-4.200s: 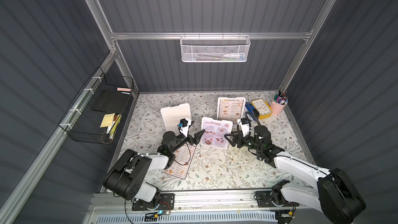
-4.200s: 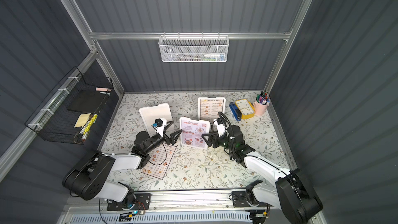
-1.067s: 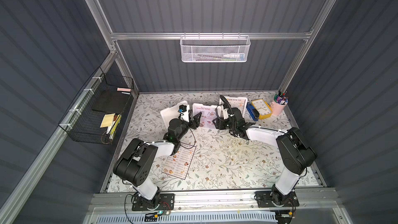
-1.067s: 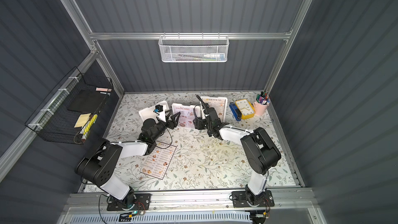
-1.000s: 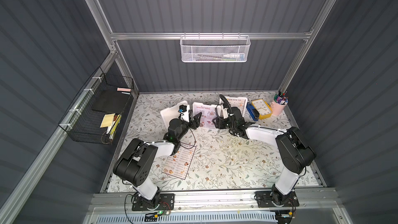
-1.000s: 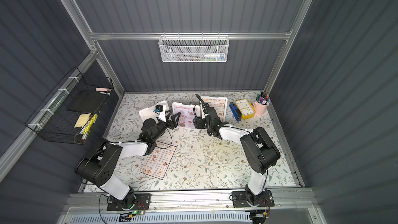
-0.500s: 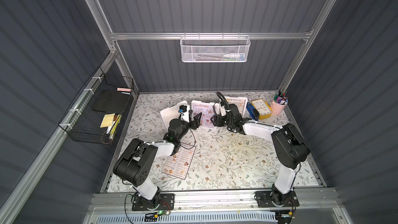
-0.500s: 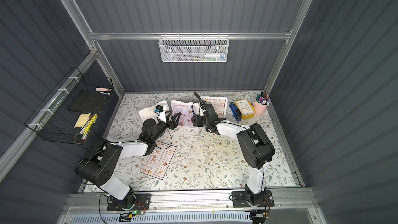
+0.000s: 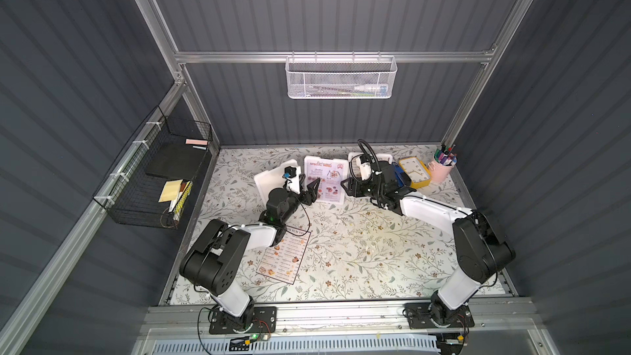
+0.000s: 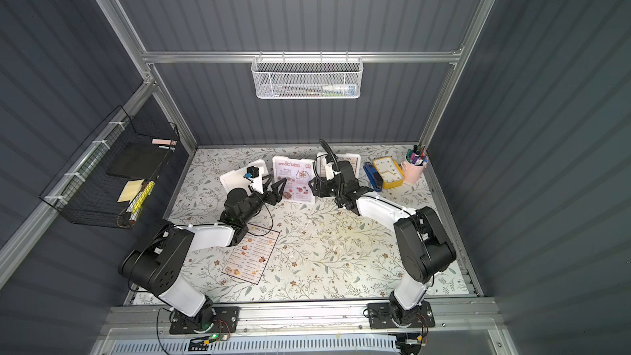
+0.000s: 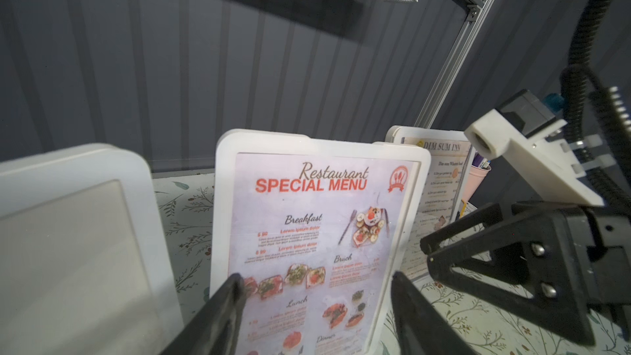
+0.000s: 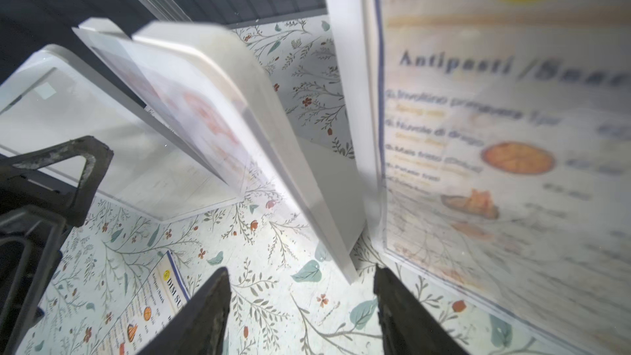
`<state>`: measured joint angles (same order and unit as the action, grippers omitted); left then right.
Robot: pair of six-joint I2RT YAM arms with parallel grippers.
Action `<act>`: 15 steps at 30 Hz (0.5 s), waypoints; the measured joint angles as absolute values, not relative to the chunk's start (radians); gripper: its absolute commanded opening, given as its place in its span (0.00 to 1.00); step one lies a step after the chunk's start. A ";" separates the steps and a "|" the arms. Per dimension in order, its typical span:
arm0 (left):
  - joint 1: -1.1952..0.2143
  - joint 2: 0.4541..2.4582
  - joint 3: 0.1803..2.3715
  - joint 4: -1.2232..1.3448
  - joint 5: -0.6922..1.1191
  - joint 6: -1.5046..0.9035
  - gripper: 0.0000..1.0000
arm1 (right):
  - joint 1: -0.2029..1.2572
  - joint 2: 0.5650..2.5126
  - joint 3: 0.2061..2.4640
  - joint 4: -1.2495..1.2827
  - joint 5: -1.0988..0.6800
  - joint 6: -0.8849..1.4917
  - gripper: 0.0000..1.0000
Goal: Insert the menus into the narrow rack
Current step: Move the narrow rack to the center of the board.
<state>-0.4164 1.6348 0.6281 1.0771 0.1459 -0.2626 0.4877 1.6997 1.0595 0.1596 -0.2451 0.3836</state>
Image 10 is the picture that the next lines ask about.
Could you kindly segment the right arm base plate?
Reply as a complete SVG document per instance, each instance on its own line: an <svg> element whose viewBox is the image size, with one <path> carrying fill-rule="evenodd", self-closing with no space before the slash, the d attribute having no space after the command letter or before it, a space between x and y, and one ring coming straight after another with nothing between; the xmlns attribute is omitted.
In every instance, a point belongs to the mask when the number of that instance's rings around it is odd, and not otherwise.
<svg viewBox="0 0 631 355"><path fill-rule="evenodd" d="M432 306L421 301L410 310L399 309L391 302L369 303L363 312L373 330L379 329L417 329L435 327Z"/></svg>

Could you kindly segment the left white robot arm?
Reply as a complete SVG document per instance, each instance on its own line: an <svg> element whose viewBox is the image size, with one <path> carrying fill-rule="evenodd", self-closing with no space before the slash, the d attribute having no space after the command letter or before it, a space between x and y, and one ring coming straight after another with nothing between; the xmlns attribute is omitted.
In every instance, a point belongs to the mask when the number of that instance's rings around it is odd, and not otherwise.
<svg viewBox="0 0 631 355"><path fill-rule="evenodd" d="M263 208L281 202L287 180L272 182L270 175L260 179L260 190L251 180L248 191L241 187L229 191L214 224L187 226L162 220L159 230L139 241L123 259L119 274L197 325L210 324L215 320L213 302L182 273L185 259L191 251L238 245L249 233L249 221Z"/></svg>

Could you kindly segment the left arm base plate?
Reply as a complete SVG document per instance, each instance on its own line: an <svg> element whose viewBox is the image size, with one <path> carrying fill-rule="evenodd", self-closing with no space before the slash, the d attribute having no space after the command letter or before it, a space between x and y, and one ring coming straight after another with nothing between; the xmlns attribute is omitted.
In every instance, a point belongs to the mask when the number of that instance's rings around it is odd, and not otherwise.
<svg viewBox="0 0 631 355"><path fill-rule="evenodd" d="M169 321L171 335L232 334L237 329L239 307L205 306L193 317L174 310Z"/></svg>

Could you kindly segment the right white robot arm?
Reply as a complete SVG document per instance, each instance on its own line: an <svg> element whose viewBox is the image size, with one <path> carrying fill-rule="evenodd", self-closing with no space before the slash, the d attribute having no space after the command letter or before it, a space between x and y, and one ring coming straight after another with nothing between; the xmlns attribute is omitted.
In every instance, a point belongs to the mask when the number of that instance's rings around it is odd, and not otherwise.
<svg viewBox="0 0 631 355"><path fill-rule="evenodd" d="M350 162L339 160L325 140L319 144L332 174L320 176L315 162L310 189L315 196L332 197L338 208L374 220L394 233L404 273L389 296L389 315L396 325L411 324L435 275L456 261L455 246L435 210L413 210L381 197L360 184Z"/></svg>

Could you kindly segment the Dim Sum menu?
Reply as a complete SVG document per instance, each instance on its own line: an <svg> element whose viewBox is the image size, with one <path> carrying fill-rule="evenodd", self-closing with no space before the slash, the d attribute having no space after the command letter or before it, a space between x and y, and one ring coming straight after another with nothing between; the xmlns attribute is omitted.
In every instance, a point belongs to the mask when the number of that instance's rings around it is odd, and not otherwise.
<svg viewBox="0 0 631 355"><path fill-rule="evenodd" d="M243 240L232 248L222 273L257 285L274 251L280 232L250 225Z"/></svg>

